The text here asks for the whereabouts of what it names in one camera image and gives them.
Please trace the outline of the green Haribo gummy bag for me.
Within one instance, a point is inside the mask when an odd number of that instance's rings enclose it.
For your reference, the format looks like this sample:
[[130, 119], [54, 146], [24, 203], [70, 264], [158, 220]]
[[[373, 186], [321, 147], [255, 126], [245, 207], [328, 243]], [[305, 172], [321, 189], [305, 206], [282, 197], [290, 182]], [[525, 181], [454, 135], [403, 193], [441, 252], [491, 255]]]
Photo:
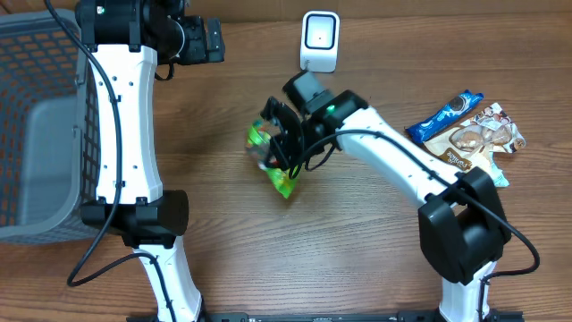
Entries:
[[294, 191], [296, 180], [290, 179], [288, 173], [278, 167], [270, 151], [271, 138], [269, 123], [256, 119], [247, 129], [245, 150], [258, 168], [266, 173], [273, 187], [287, 199]]

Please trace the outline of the blue Oreo cookie packet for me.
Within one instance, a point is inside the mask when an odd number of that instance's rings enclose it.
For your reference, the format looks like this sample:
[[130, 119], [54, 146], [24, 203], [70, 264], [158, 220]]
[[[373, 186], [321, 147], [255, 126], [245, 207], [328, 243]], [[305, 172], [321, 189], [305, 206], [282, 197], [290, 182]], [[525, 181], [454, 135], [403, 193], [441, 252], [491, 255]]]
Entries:
[[474, 94], [466, 89], [451, 99], [434, 115], [409, 126], [406, 133], [416, 144], [423, 144], [471, 112], [483, 99], [482, 93]]

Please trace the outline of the beige brown cookie bag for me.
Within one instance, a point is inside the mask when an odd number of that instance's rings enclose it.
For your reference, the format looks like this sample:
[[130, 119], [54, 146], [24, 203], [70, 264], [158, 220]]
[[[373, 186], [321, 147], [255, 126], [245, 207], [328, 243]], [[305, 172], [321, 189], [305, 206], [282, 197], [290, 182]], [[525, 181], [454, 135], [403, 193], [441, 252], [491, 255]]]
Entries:
[[482, 112], [424, 143], [440, 160], [467, 172], [478, 166], [492, 171], [492, 153], [515, 153], [526, 146], [500, 104], [493, 103]]

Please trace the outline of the light teal snack packet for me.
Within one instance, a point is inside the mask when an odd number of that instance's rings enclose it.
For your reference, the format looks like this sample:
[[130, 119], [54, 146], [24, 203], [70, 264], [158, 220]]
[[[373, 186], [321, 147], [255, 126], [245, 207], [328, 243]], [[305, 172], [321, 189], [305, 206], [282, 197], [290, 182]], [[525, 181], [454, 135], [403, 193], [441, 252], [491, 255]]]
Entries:
[[503, 171], [496, 165], [493, 155], [493, 152], [489, 153], [489, 157], [491, 159], [491, 177], [493, 179], [493, 183], [497, 188], [507, 188], [509, 187], [509, 181], [505, 177]]

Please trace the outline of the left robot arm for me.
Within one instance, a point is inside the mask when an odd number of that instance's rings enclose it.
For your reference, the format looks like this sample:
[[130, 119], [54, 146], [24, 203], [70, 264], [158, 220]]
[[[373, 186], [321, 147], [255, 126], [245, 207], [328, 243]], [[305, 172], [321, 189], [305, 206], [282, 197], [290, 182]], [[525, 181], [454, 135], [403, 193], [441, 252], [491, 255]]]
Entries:
[[82, 0], [75, 14], [96, 83], [100, 139], [96, 197], [81, 206], [81, 220], [120, 236], [142, 263], [155, 320], [205, 321], [183, 243], [188, 195], [167, 190], [158, 171], [153, 92], [160, 65], [222, 62], [222, 25], [187, 15], [182, 1]]

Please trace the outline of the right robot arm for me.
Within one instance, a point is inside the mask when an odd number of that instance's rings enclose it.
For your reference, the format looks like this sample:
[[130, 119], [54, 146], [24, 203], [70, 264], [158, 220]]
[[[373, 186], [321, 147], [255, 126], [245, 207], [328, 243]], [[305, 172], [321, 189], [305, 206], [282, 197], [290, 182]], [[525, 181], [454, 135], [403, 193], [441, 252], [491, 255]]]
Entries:
[[334, 95], [312, 72], [300, 72], [282, 90], [289, 102], [270, 97], [260, 113], [279, 129], [265, 165], [294, 178], [325, 146], [370, 165], [417, 208], [421, 251], [442, 278], [436, 320], [496, 320], [489, 281], [510, 231], [490, 175], [479, 167], [463, 173], [429, 155], [358, 94]]

